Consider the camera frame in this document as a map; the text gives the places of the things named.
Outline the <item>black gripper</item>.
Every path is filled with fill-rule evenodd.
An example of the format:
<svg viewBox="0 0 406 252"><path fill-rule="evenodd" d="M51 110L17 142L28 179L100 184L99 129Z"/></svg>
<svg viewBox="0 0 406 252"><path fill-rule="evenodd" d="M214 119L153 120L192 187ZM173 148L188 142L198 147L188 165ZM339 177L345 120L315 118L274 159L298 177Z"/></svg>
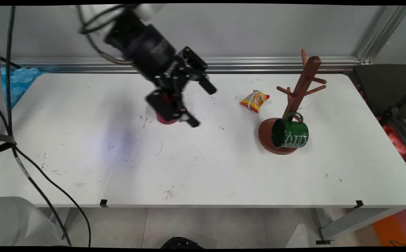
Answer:
<svg viewBox="0 0 406 252"><path fill-rule="evenodd" d="M132 10L123 10L113 21L104 42L120 51L122 59L108 54L104 58L119 65L134 67L158 88L146 96L147 103L164 121L186 122L191 127L200 126L184 106L181 94L189 79L209 94L216 87L206 73L207 64L190 47L176 49L151 24L144 24Z"/></svg>

